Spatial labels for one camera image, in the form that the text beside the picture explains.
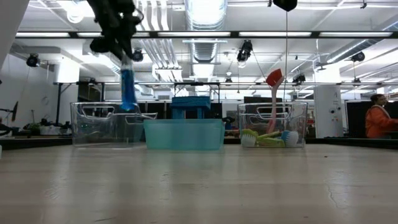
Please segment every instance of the blue stool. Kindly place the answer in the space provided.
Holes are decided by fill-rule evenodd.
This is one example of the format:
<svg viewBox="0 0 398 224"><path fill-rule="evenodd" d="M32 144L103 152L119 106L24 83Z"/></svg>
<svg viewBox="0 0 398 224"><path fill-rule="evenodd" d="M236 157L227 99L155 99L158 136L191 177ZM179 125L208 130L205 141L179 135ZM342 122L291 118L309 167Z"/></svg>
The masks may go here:
<svg viewBox="0 0 398 224"><path fill-rule="evenodd" d="M209 96L186 96L172 98L170 105L173 119L184 119L185 111L196 110L198 119L205 118L204 111L210 110Z"/></svg>

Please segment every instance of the blue plastic tub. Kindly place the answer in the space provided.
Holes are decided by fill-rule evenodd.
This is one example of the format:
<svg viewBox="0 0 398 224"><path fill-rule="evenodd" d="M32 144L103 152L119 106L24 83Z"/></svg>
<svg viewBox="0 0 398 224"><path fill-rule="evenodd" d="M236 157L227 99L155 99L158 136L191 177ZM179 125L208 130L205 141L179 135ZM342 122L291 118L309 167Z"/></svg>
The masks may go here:
<svg viewBox="0 0 398 224"><path fill-rule="evenodd" d="M148 149L219 150L224 143L221 119L145 120Z"/></svg>

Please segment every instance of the clear plastic bin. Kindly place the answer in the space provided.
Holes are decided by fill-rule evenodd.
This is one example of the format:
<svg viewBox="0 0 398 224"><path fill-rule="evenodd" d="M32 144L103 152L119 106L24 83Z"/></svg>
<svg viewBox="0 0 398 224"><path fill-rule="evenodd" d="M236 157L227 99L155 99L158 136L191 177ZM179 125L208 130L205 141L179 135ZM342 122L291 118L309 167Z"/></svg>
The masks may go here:
<svg viewBox="0 0 398 224"><path fill-rule="evenodd" d="M145 120L148 149L219 150L224 143L221 119Z"/></svg>
<svg viewBox="0 0 398 224"><path fill-rule="evenodd" d="M238 105L242 147L305 147L307 103Z"/></svg>
<svg viewBox="0 0 398 224"><path fill-rule="evenodd" d="M72 138L75 147L131 147L144 142L144 120L157 114L141 114L138 105L124 110L121 103L71 103Z"/></svg>

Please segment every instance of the orange jacket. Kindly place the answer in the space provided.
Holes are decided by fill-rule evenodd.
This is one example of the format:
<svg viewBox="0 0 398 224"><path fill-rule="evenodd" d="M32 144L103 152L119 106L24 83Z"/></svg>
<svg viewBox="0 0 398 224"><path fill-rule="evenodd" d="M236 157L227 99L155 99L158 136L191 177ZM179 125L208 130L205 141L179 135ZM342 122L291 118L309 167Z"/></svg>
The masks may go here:
<svg viewBox="0 0 398 224"><path fill-rule="evenodd" d="M379 138L398 127L398 120L391 119L384 108L373 106L366 113L366 136L368 138Z"/></svg>

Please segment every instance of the table surface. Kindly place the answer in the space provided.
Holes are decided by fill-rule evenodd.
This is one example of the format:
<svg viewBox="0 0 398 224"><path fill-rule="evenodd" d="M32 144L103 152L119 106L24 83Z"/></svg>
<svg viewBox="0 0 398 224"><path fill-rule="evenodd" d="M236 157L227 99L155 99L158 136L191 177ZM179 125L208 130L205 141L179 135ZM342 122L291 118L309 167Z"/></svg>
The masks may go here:
<svg viewBox="0 0 398 224"><path fill-rule="evenodd" d="M0 223L398 223L398 151L3 151Z"/></svg>

